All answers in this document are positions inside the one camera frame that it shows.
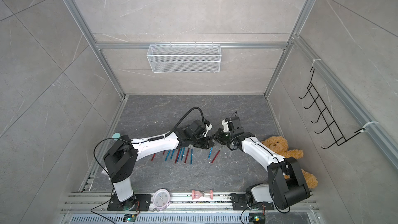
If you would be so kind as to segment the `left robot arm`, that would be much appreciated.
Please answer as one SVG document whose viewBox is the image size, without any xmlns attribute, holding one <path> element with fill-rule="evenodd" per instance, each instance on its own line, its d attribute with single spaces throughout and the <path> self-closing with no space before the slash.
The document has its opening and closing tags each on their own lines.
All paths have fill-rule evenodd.
<svg viewBox="0 0 398 224">
<path fill-rule="evenodd" d="M 208 120 L 195 120 L 189 125 L 159 136 L 131 139 L 124 135 L 118 138 L 103 156 L 103 160 L 119 202 L 134 196 L 131 175 L 136 161 L 181 147 L 209 149 L 213 145 L 208 134 L 211 129 L 212 125 Z"/>
</svg>

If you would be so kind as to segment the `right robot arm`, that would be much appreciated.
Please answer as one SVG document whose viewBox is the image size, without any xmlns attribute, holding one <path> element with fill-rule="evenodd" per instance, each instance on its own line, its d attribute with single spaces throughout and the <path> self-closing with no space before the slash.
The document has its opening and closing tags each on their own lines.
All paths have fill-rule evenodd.
<svg viewBox="0 0 398 224">
<path fill-rule="evenodd" d="M 214 140 L 230 150 L 239 149 L 250 155 L 267 172 L 268 183 L 247 188 L 246 199 L 250 207 L 272 203 L 282 213 L 310 197 L 310 189 L 297 159 L 284 157 L 266 147 L 243 129 L 239 117 L 226 118 L 221 123 Z"/>
</svg>

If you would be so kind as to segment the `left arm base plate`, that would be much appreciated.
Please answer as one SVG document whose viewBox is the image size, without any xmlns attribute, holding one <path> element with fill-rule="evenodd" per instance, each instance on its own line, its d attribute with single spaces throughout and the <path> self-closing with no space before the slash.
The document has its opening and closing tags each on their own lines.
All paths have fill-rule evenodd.
<svg viewBox="0 0 398 224">
<path fill-rule="evenodd" d="M 119 201 L 117 195 L 113 195 L 108 204 L 108 211 L 148 211 L 151 203 L 151 194 L 133 195 L 124 202 Z"/>
</svg>

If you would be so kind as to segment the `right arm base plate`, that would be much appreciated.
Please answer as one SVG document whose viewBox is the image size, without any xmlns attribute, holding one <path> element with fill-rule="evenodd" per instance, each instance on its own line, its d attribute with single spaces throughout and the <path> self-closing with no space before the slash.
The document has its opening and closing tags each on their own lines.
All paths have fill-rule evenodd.
<svg viewBox="0 0 398 224">
<path fill-rule="evenodd" d="M 244 210 L 246 208 L 250 209 L 260 208 L 266 211 L 271 211 L 275 209 L 273 202 L 257 202 L 253 197 L 249 196 L 248 193 L 245 194 L 231 193 L 229 197 L 232 202 L 233 209 L 235 211 Z"/>
</svg>

